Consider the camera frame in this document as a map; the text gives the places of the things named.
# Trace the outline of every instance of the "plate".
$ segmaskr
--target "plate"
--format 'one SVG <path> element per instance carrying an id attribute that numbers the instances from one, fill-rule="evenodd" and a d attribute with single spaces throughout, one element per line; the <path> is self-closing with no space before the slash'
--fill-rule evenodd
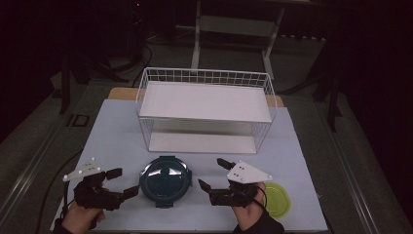
<path id="1" fill-rule="evenodd" d="M 266 182 L 266 209 L 272 218 L 280 218 L 288 214 L 291 202 L 285 189 L 277 183 Z"/>

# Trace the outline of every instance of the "sleeve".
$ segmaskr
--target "sleeve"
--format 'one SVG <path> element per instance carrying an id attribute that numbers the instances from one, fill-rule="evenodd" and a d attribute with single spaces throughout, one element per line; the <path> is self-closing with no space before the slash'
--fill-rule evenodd
<path id="1" fill-rule="evenodd" d="M 242 231 L 240 226 L 233 231 L 234 234 L 283 234 L 284 228 L 282 224 L 271 218 L 268 213 L 263 213 L 261 217 L 247 230 Z"/>
<path id="2" fill-rule="evenodd" d="M 53 229 L 53 234 L 73 234 L 64 228 L 61 223 L 63 222 L 63 218 L 58 218 L 55 220 L 55 228 Z"/>

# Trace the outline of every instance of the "bowl lid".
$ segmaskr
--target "bowl lid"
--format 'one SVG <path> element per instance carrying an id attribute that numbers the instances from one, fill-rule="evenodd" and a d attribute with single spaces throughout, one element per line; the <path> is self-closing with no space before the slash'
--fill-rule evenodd
<path id="1" fill-rule="evenodd" d="M 139 186 L 157 208 L 170 208 L 192 185 L 192 172 L 175 156 L 160 156 L 140 173 Z"/>

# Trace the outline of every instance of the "dark background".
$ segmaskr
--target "dark background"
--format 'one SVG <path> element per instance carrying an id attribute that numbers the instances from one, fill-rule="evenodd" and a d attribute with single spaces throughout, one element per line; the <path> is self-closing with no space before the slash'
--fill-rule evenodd
<path id="1" fill-rule="evenodd" d="M 107 56 L 128 57 L 139 51 L 125 42 L 131 36 L 144 36 L 146 23 L 172 38 L 175 24 L 195 22 L 195 1 L 189 0 L 139 2 L 144 10 L 134 11 L 141 11 L 144 28 L 137 35 L 131 29 L 136 20 L 131 1 L 0 3 L 0 141 L 54 91 L 49 79 L 60 71 L 63 38 L 75 42 L 91 58 L 105 62 Z M 347 96 L 394 194 L 413 223 L 413 4 L 401 0 L 327 3 L 338 3 L 342 8 L 287 5 L 280 33 L 295 35 L 298 40 L 306 35 L 328 39 L 316 61 L 316 73 L 330 72 L 323 81 L 327 83 L 334 76 L 341 77 L 340 91 Z M 260 18 L 274 11 L 254 6 L 255 11 L 262 11 L 257 13 Z M 237 8 L 222 11 L 225 7 L 221 3 L 214 8 L 212 4 L 209 10 L 234 16 L 240 13 Z M 88 17 L 90 12 L 100 17 Z"/>

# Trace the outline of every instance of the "human hand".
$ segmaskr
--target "human hand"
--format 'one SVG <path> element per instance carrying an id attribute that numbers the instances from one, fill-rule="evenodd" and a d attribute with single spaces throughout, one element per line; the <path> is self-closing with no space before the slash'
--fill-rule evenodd
<path id="1" fill-rule="evenodd" d="M 257 183 L 257 186 L 265 191 L 265 184 L 263 182 Z M 257 194 L 255 195 L 254 199 L 259 202 L 263 203 L 264 193 L 261 189 L 257 188 Z M 235 216 L 237 217 L 238 225 L 240 226 L 242 231 L 247 230 L 251 227 L 258 219 L 261 217 L 263 213 L 262 207 L 257 205 L 256 203 L 251 202 L 245 208 L 243 207 L 232 207 Z"/>
<path id="2" fill-rule="evenodd" d="M 61 226 L 73 234 L 84 234 L 89 230 L 92 221 L 96 218 L 97 222 L 105 219 L 102 209 L 85 209 L 73 202 L 66 214 Z"/>

